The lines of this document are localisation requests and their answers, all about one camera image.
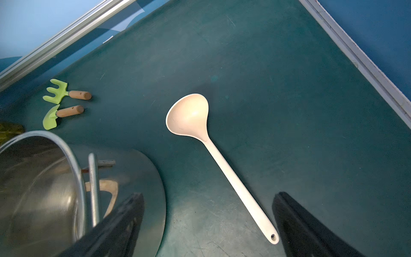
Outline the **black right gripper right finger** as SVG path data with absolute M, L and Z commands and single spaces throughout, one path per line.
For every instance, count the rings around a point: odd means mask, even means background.
M 288 193 L 274 197 L 273 213 L 288 257 L 362 257 Z

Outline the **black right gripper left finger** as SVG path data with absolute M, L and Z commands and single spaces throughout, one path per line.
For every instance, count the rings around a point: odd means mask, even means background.
M 136 248 L 143 215 L 143 194 L 134 193 L 60 256 L 131 257 Z

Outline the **stainless steel pot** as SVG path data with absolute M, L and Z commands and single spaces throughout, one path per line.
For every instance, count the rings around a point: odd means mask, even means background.
M 134 149 L 68 144 L 31 131 L 1 146 L 1 256 L 56 257 L 140 193 L 144 213 L 134 256 L 154 257 L 165 227 L 162 179 Z

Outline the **beige plastic ladle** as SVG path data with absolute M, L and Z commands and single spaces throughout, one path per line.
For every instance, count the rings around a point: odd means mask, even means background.
M 204 144 L 265 238 L 274 245 L 278 244 L 279 234 L 275 226 L 210 139 L 207 130 L 208 114 L 207 99 L 201 94 L 190 94 L 179 99 L 170 108 L 165 123 L 171 133 L 192 137 Z

